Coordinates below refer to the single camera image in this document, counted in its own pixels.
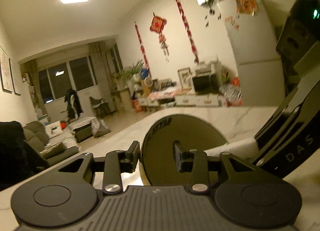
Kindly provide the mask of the yellow duck bowl black inside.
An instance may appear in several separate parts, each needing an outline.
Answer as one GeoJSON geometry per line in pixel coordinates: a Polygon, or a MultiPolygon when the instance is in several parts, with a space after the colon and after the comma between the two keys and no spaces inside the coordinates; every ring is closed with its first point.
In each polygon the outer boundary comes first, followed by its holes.
{"type": "Polygon", "coordinates": [[[182,151],[205,151],[226,144],[227,140],[212,124],[196,116],[172,114],[159,119],[144,137],[140,151],[139,169],[144,184],[189,183],[190,173],[177,169],[177,143],[182,145],[182,151]]]}

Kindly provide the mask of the white sponge block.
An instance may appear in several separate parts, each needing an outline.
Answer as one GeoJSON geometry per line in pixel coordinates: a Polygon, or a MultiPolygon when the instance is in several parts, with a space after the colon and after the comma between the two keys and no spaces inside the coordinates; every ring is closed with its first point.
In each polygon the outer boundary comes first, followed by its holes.
{"type": "Polygon", "coordinates": [[[252,138],[242,139],[233,143],[226,143],[212,149],[204,151],[208,156],[219,156],[222,152],[229,152],[239,158],[249,159],[255,156],[258,152],[257,141],[252,138]]]}

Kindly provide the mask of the grey backpack on floor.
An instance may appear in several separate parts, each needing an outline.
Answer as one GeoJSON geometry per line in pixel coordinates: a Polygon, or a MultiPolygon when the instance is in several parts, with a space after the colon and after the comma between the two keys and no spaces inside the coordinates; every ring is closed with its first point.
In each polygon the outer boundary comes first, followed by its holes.
{"type": "Polygon", "coordinates": [[[105,124],[103,119],[94,118],[91,121],[92,135],[95,138],[102,137],[111,132],[110,128],[105,124]]]}

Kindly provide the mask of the black folding chair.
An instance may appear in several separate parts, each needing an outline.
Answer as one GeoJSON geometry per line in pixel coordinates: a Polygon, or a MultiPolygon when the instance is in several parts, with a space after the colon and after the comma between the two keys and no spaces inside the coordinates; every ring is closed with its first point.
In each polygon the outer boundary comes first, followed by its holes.
{"type": "Polygon", "coordinates": [[[95,99],[90,96],[89,101],[91,108],[98,119],[103,119],[107,115],[112,115],[113,112],[111,111],[108,102],[106,102],[103,98],[95,99]]]}

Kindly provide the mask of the white tv cabinet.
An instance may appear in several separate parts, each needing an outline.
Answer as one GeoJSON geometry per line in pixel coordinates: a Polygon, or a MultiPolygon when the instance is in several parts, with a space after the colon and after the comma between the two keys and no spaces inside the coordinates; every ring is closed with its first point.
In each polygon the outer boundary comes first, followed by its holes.
{"type": "Polygon", "coordinates": [[[228,101],[223,95],[219,94],[164,94],[162,96],[140,97],[138,104],[142,107],[160,108],[160,107],[228,107],[228,101]]]}

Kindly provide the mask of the plastic bag with red items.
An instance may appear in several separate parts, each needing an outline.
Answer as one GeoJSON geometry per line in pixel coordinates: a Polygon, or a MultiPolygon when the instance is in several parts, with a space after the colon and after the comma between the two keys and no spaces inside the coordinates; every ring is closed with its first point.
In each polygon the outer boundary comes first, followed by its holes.
{"type": "Polygon", "coordinates": [[[230,107],[242,106],[242,92],[239,86],[224,84],[220,87],[220,92],[224,95],[230,107]]]}

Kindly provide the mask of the clothes on rack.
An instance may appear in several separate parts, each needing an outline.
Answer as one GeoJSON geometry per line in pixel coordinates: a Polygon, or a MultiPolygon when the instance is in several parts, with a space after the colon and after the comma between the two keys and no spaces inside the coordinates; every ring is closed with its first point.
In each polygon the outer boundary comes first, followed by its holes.
{"type": "Polygon", "coordinates": [[[64,102],[67,103],[68,119],[78,119],[83,113],[83,110],[77,92],[73,89],[68,89],[64,102]]]}

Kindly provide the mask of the black microwave oven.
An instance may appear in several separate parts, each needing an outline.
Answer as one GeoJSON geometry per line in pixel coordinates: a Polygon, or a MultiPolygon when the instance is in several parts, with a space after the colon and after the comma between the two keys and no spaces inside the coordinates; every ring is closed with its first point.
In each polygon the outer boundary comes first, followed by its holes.
{"type": "Polygon", "coordinates": [[[198,95],[219,94],[219,84],[215,74],[193,77],[193,85],[198,95]]]}

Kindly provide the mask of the white deer cushion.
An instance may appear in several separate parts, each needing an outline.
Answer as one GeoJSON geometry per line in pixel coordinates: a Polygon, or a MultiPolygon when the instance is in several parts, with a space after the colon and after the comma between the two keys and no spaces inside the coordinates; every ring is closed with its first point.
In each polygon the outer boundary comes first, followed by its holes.
{"type": "Polygon", "coordinates": [[[59,120],[54,123],[46,125],[44,128],[49,138],[59,136],[63,133],[61,128],[61,122],[59,120]]]}

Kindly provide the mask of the framed picture on cabinet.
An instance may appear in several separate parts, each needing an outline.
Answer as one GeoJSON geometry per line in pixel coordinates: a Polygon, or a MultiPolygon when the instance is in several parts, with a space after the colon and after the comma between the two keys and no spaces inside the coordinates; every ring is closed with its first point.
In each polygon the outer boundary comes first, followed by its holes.
{"type": "Polygon", "coordinates": [[[193,87],[192,74],[190,68],[183,68],[177,71],[182,90],[191,90],[193,87]]]}

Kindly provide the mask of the green potted plant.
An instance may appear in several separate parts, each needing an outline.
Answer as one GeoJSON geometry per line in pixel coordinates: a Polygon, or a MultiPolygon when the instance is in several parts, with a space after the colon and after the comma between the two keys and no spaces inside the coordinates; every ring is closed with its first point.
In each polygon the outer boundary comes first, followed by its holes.
{"type": "Polygon", "coordinates": [[[144,62],[142,59],[138,60],[135,64],[123,68],[116,74],[117,79],[121,79],[125,82],[129,81],[135,74],[140,74],[143,68],[144,62]]]}

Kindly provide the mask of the white printer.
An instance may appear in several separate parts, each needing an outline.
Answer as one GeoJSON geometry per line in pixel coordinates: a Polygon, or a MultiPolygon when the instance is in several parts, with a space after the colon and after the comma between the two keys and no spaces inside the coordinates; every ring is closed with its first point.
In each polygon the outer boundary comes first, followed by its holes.
{"type": "Polygon", "coordinates": [[[204,74],[218,74],[221,72],[222,64],[217,58],[216,60],[211,60],[209,62],[201,61],[196,65],[192,72],[195,76],[204,75],[204,74]]]}

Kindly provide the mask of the grey sofa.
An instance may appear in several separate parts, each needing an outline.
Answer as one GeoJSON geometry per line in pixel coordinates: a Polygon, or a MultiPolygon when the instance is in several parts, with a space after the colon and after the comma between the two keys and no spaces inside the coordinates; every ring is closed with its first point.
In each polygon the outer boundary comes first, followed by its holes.
{"type": "Polygon", "coordinates": [[[32,121],[23,127],[23,131],[26,142],[50,167],[80,152],[81,148],[70,129],[62,129],[61,135],[49,138],[44,127],[39,121],[32,121]]]}

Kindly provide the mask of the silver refrigerator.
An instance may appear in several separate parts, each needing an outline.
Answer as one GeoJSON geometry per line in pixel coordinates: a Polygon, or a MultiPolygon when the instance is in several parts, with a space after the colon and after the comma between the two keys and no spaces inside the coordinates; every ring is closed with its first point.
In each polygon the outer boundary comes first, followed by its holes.
{"type": "Polygon", "coordinates": [[[278,106],[285,81],[277,39],[263,0],[220,0],[233,50],[244,106],[278,106]]]}

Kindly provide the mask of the black coat on chair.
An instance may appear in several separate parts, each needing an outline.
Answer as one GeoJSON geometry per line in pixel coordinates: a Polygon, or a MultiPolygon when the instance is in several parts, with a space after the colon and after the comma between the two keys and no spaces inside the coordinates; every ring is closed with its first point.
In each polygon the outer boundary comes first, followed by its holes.
{"type": "Polygon", "coordinates": [[[17,121],[1,122],[1,190],[48,168],[48,163],[26,141],[17,121]]]}

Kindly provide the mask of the framed wall picture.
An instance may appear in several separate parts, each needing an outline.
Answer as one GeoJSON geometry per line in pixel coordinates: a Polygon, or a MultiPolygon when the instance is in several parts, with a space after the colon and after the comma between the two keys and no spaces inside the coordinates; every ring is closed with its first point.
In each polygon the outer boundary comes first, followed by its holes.
{"type": "Polygon", "coordinates": [[[1,81],[2,88],[6,92],[13,92],[9,58],[5,51],[1,48],[1,81]]]}
{"type": "Polygon", "coordinates": [[[11,78],[12,78],[12,85],[14,88],[14,93],[16,95],[21,95],[21,75],[19,72],[18,65],[10,58],[10,72],[11,72],[11,78]]]}

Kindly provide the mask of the red knot wall ornament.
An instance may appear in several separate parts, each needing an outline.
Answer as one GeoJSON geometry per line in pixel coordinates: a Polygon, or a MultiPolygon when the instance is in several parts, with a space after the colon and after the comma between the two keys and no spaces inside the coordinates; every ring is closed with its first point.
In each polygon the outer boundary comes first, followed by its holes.
{"type": "Polygon", "coordinates": [[[167,20],[153,13],[153,19],[150,25],[150,31],[155,32],[158,35],[159,44],[165,56],[165,60],[169,62],[169,49],[167,45],[167,39],[163,34],[164,27],[167,24],[167,20]]]}

